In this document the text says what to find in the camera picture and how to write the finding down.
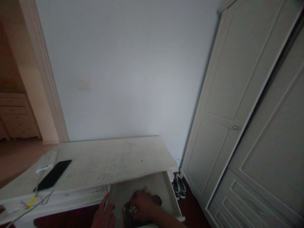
yellow tag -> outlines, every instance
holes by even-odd
[[[31,199],[31,201],[28,203],[28,205],[25,208],[26,210],[29,209],[31,207],[31,205],[35,202],[35,198],[36,198],[37,195],[38,195],[38,193],[36,193],[34,195],[34,197]]]

open drawer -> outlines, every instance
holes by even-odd
[[[167,172],[152,174],[136,180],[113,184],[110,189],[110,198],[107,204],[115,204],[113,211],[116,222],[115,227],[123,227],[122,208],[127,203],[136,190],[141,190],[146,186],[153,195],[159,195],[162,200],[162,209],[173,215],[179,221],[185,221],[181,215],[175,194],[169,180]],[[142,227],[157,227],[156,225],[147,225]]]

smartphone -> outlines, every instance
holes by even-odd
[[[38,184],[37,191],[42,191],[53,187],[71,162],[72,160],[58,162],[54,168],[45,176],[45,178],[43,178],[43,180]]]

wardrobe door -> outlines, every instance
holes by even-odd
[[[304,29],[275,76],[229,169],[297,227],[304,225]]]
[[[237,0],[221,18],[182,172],[206,207],[303,1]]]

shoe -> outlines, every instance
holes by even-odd
[[[186,198],[186,187],[185,187],[185,185],[184,185],[183,181],[181,180],[181,177],[178,173],[176,174],[175,178],[176,178],[179,190],[180,190],[180,197],[182,199],[185,199]]]
[[[178,186],[177,179],[175,177],[174,177],[174,180],[172,182],[172,187],[173,187],[173,190],[174,190],[174,193],[175,193],[176,200],[179,200],[180,199],[180,188]]]

